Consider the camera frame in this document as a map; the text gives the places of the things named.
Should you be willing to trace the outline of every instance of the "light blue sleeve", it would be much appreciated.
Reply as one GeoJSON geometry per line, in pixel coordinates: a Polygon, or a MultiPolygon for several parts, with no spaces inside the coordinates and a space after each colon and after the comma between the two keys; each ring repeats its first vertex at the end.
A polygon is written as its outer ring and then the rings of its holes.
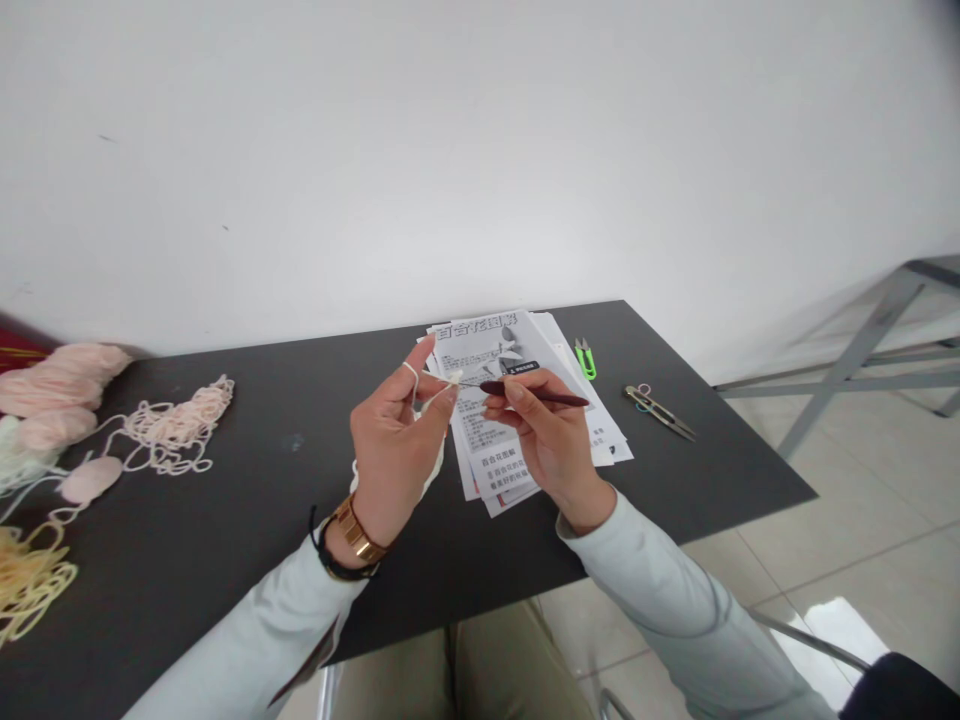
{"type": "Polygon", "coordinates": [[[127,720],[269,718],[274,696],[321,640],[336,647],[350,605],[367,585],[330,577],[309,538],[167,670],[127,720]]]}
{"type": "Polygon", "coordinates": [[[557,534],[670,672],[694,718],[836,720],[733,595],[617,493],[610,518],[557,534]]]}

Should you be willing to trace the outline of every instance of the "crochet hook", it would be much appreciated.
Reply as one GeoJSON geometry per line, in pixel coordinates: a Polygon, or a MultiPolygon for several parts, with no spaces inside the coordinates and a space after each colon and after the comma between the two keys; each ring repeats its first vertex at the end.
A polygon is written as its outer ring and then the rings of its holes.
{"type": "MultiPolygon", "coordinates": [[[[503,383],[499,380],[487,380],[482,382],[479,385],[469,385],[467,383],[460,383],[463,387],[478,387],[483,390],[487,395],[496,395],[498,397],[506,397],[507,389],[504,387],[503,383]]],[[[533,393],[535,398],[540,400],[545,400],[546,402],[555,402],[561,405],[569,405],[570,407],[586,407],[590,404],[590,401],[586,398],[577,397],[576,395],[559,395],[557,393],[548,392],[546,390],[540,390],[539,388],[532,389],[528,388],[530,392],[533,393]]]]}

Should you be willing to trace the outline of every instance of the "metal table frame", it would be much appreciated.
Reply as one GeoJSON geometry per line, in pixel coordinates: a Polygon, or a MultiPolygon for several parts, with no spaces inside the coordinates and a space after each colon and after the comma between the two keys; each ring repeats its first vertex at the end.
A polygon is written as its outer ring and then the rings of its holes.
{"type": "MultiPolygon", "coordinates": [[[[872,355],[877,345],[890,332],[903,312],[925,287],[960,296],[960,255],[942,258],[912,260],[897,268],[891,278],[890,289],[877,305],[873,314],[864,323],[840,358],[829,367],[826,377],[820,382],[794,385],[750,387],[759,382],[789,377],[809,372],[804,368],[787,373],[767,375],[740,382],[718,385],[716,390],[724,398],[779,397],[783,395],[811,395],[807,406],[794,422],[783,442],[777,448],[781,457],[788,459],[803,442],[807,433],[838,392],[871,392],[874,390],[908,390],[919,388],[960,388],[960,365],[931,373],[896,375],[888,378],[852,379],[861,367],[919,362],[923,360],[960,360],[960,338],[940,343],[944,350],[916,353],[913,355],[872,355]]],[[[960,410],[960,390],[935,413],[940,417],[952,417],[960,410]]]]}

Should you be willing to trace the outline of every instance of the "table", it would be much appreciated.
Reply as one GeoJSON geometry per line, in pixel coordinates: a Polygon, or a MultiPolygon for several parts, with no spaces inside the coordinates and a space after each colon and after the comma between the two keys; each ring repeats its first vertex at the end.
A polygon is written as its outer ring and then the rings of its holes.
{"type": "MultiPolygon", "coordinates": [[[[601,474],[685,543],[816,497],[803,480],[625,302],[554,310],[586,336],[600,397],[636,460],[601,474]],[[698,432],[695,445],[622,397],[648,382],[698,432]]],[[[413,327],[144,360],[108,388],[99,412],[141,399],[182,402],[221,373],[236,395],[208,447],[206,473],[126,474],[68,528],[73,585],[23,640],[0,651],[0,716],[118,718],[347,493],[350,410],[403,360],[413,327]]],[[[71,467],[98,437],[73,448],[71,467]]],[[[353,606],[335,660],[584,577],[554,534],[543,493],[490,519],[467,503],[447,460],[380,576],[353,606]]],[[[53,498],[39,492],[17,524],[53,498]]]]}
{"type": "MultiPolygon", "coordinates": [[[[814,423],[827,409],[838,392],[874,392],[877,390],[908,390],[914,388],[958,387],[960,366],[939,372],[913,373],[884,378],[857,378],[853,375],[862,367],[898,365],[928,360],[960,359],[960,338],[946,340],[946,350],[914,353],[911,355],[882,353],[872,355],[900,316],[924,288],[933,288],[960,297],[960,255],[922,258],[904,263],[893,273],[887,292],[873,313],[854,336],[836,362],[815,368],[801,368],[774,375],[720,385],[716,389],[725,398],[779,397],[782,395],[810,395],[803,412],[794,421],[777,451],[789,459],[813,429],[814,423]],[[789,377],[816,369],[829,369],[823,380],[794,385],[766,385],[751,387],[768,380],[789,377]]],[[[960,410],[960,390],[957,390],[935,414],[952,417],[960,410]]]]}

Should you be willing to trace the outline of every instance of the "floor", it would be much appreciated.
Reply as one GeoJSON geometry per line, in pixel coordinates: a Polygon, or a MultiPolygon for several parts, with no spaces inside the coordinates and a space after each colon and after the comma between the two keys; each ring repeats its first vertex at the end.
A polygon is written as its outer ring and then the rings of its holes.
{"type": "MultiPolygon", "coordinates": [[[[863,374],[935,367],[914,363],[863,374]]],[[[960,416],[930,412],[951,394],[837,396],[791,462],[820,498],[684,549],[741,604],[867,661],[900,651],[960,692],[960,416]]],[[[776,445],[805,400],[730,405],[776,445]]],[[[591,580],[539,602],[594,708],[600,688],[608,687],[637,720],[689,718],[656,655],[591,580]]],[[[783,636],[774,639],[828,703],[842,707],[858,673],[783,636]]],[[[286,708],[283,720],[316,717],[316,688],[296,700],[299,707],[286,708]]]]}

